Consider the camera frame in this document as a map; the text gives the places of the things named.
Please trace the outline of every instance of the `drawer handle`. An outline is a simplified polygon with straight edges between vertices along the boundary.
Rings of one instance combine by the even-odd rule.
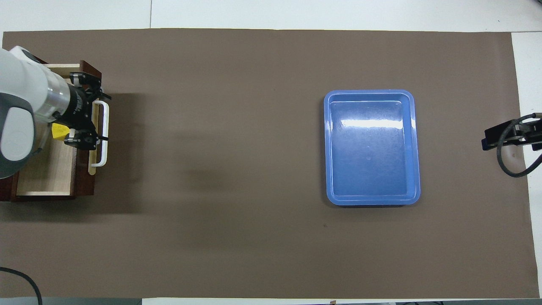
[[[95,104],[102,105],[104,107],[104,117],[102,118],[102,137],[109,137],[109,105],[102,100],[95,100]],[[102,167],[107,162],[107,140],[100,140],[102,153],[100,162],[92,163],[92,167]]]

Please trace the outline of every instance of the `yellow sponge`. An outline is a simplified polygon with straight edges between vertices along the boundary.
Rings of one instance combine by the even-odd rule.
[[[53,123],[51,132],[53,133],[53,139],[64,141],[66,135],[69,134],[69,128],[68,126]]]

